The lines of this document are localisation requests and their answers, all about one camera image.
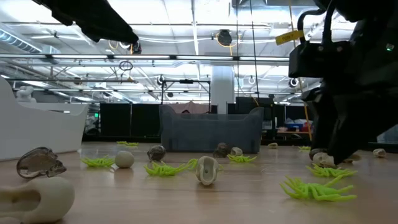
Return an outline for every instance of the fluorescent light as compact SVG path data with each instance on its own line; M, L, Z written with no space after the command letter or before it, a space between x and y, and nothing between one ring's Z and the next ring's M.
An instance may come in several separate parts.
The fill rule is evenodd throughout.
M60 96L69 97L69 95L66 95L66 94L64 94L64 93L60 93L60 92L57 92L57 91L56 91L56 93L57 93L58 95L60 95Z
M225 56L177 56L180 60L232 60L233 57Z
M0 54L0 58L47 58L42 54Z
M79 91L79 90L72 90L72 89L49 89L49 91Z
M34 85L34 86L39 86L39 87L48 87L47 84L43 82L37 82L37 81L23 81L23 83Z
M88 98L88 97L75 96L75 98L78 100L81 100L81 101L93 101L93 99Z
M115 55L115 59L170 59L168 55Z
M106 55L52 55L53 58L107 59Z
M270 62L288 62L288 57L240 57L240 60L257 60L257 61L270 61Z
M124 97L118 92L112 92L111 95L114 96L115 98L119 99L119 100L123 100L124 99Z

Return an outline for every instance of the small white object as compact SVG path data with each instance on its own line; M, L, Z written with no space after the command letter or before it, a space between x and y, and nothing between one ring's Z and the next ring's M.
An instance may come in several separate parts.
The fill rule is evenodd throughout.
M242 151L242 149L240 149L238 147L233 147L231 149L231 155L232 156L242 156L243 155L243 151Z
M335 158L325 152L318 152L312 157L313 163L320 167L335 167Z
M120 151L114 158L114 163L119 168L130 168L134 163L134 156L131 152Z
M375 149L373 150L373 155L377 158L385 158L387 156L387 153L384 149Z
M63 218L75 201L75 189L61 177L34 179L20 187L0 188L0 218L23 224L53 223Z
M217 179L218 162L212 157L202 156L198 160L196 176L205 186L212 184Z

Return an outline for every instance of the white egg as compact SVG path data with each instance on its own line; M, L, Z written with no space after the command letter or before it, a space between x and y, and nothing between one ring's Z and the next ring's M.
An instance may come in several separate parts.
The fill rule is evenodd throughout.
M134 163L134 156L131 152L120 151L114 158L114 163L119 168L130 168Z

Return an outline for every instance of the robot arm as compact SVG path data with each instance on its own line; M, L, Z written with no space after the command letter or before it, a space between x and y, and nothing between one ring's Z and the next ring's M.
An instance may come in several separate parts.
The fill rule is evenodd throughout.
M398 103L398 0L315 3L326 11L322 43L301 40L290 53L289 76L321 78L320 88L302 96L315 115L310 157L326 153L337 165L398 123L390 108ZM331 41L334 10L357 22L349 41Z

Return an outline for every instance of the ceiling light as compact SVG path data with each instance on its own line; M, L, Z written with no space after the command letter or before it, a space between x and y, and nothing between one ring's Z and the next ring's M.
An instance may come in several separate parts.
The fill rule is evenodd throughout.
M0 58L47 58L42 54L0 54Z
M233 57L226 56L177 56L179 60L232 60Z
M61 93L61 92L58 92L58 91L56 91L55 93L58 94L58 95L60 95L60 96L69 97L69 95L66 95L66 94Z
M111 49L106 49L106 52L111 52L112 54L114 54L114 52Z
M288 57L240 57L240 60L257 60L257 61L270 61L270 62L288 62Z
M124 99L124 97L118 92L112 92L111 95L114 96L115 98L119 99L119 100L123 100Z
M115 55L115 59L170 59L168 55Z
M107 59L106 55L52 55L53 58Z
M88 98L88 97L75 96L75 98L78 100L81 100L81 101L93 101L93 99Z

